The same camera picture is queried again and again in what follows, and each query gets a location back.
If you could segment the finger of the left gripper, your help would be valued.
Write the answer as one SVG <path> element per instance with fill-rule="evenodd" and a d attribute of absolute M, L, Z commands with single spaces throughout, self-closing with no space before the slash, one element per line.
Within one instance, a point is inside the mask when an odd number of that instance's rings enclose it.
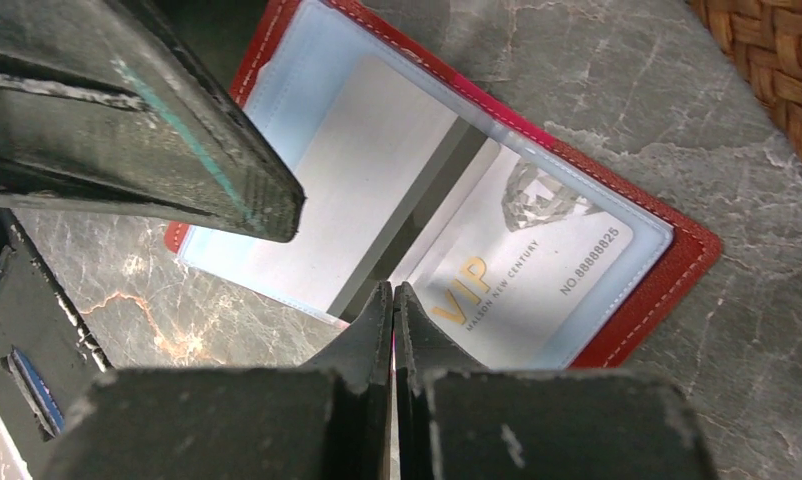
<path fill-rule="evenodd" d="M 150 1 L 0 1 L 0 207 L 288 242 L 304 191 Z"/>

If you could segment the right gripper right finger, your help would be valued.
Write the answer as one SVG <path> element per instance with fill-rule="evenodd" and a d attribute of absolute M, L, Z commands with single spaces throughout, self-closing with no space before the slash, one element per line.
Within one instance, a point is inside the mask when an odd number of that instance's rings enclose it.
<path fill-rule="evenodd" d="M 394 293 L 405 479 L 714 479 L 697 417 L 672 383 L 625 369 L 496 370 Z"/>

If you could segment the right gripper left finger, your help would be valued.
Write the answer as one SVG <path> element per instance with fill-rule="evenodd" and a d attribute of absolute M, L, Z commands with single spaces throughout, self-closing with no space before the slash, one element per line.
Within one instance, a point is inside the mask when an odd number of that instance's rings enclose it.
<path fill-rule="evenodd" d="M 76 401 L 47 479 L 386 479 L 389 283 L 296 367 L 137 368 Z"/>

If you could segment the silver VIP card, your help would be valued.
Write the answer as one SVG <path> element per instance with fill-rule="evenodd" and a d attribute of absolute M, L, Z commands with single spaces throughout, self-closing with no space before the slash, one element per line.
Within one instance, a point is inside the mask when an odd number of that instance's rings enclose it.
<path fill-rule="evenodd" d="M 482 364 L 563 368 L 669 240 L 547 154 L 487 141 L 393 272 Z"/>

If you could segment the red card holder wallet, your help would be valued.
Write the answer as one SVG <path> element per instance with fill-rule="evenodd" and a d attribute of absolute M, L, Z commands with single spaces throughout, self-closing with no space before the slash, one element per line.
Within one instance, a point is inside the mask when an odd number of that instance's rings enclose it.
<path fill-rule="evenodd" d="M 357 1 L 270 2 L 230 92 L 305 191 L 298 233 L 165 245 L 328 323 L 386 280 L 486 366 L 613 367 L 721 251 Z"/>

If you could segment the grey magnetic stripe card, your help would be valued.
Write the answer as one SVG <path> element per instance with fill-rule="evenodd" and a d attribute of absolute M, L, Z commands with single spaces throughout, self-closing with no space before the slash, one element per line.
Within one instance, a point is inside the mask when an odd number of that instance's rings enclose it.
<path fill-rule="evenodd" d="M 256 241 L 242 284 L 349 319 L 415 238 L 485 135 L 381 59 L 358 61 L 295 173 L 306 201 L 288 243 Z"/>

